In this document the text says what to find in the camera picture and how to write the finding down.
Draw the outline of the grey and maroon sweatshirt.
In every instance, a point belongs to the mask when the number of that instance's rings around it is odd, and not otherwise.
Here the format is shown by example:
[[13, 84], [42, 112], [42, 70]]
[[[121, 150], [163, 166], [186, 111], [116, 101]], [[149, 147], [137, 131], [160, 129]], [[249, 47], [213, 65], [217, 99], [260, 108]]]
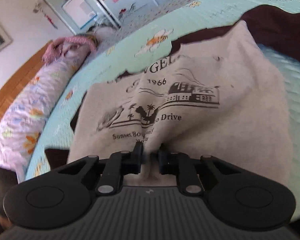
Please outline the grey and maroon sweatshirt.
[[300, 61], [300, 13], [255, 7], [232, 26], [178, 38], [170, 55], [140, 74], [92, 85], [77, 112], [70, 150], [45, 150], [51, 168], [89, 155], [107, 159], [141, 142], [141, 172], [126, 176], [127, 185], [175, 184], [153, 158], [161, 144], [286, 184], [293, 146], [284, 80], [260, 45]]

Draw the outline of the wooden headboard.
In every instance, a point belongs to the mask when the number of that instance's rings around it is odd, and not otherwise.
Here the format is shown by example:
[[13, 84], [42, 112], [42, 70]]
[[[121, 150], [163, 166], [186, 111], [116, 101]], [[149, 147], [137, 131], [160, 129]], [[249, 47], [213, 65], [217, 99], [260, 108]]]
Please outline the wooden headboard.
[[44, 65], [42, 62], [42, 56], [51, 42], [52, 40], [47, 42], [45, 46], [43, 46], [27, 62], [25, 62], [1, 88], [0, 120], [18, 94], [35, 77], [37, 72]]

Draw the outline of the pink crumpled garment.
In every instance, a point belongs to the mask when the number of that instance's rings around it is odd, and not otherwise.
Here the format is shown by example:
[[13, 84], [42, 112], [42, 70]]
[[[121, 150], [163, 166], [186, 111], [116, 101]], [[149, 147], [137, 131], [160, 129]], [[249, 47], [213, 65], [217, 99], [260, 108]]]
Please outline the pink crumpled garment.
[[42, 61], [49, 65], [53, 61], [65, 55], [72, 46], [83, 45], [87, 45], [90, 52], [95, 52], [98, 46], [97, 38], [91, 34], [60, 37], [48, 45], [44, 55], [42, 56]]

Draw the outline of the red hanging wall ornament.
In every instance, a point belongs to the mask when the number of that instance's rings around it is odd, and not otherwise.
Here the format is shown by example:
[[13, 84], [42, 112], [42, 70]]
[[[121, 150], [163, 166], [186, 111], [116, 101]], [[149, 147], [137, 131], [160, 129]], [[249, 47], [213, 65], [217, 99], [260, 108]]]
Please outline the red hanging wall ornament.
[[48, 20], [48, 22], [55, 28], [58, 29], [57, 25], [54, 24], [53, 20], [51, 19], [50, 16], [47, 15], [47, 13], [42, 9], [42, 6], [40, 3], [37, 3], [34, 6], [33, 9], [33, 13], [38, 14], [38, 13], [42, 13], [44, 15], [44, 17]]

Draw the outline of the floral rolled quilt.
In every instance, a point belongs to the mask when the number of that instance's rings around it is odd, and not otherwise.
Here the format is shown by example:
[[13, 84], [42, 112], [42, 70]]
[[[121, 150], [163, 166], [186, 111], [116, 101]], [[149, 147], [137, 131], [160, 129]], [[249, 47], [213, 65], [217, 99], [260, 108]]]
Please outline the floral rolled quilt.
[[82, 46], [43, 66], [0, 120], [0, 168], [15, 172], [19, 182], [51, 111], [87, 55]]

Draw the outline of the teal bee-pattern bedspread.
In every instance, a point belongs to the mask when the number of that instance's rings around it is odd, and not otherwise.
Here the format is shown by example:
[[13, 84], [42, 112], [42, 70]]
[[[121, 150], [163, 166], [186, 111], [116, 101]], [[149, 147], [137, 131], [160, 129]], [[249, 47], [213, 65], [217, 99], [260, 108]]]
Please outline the teal bee-pattern bedspread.
[[213, 155], [283, 183], [300, 215], [300, 0], [200, 0], [144, 26], [70, 81], [27, 179], [142, 142]]

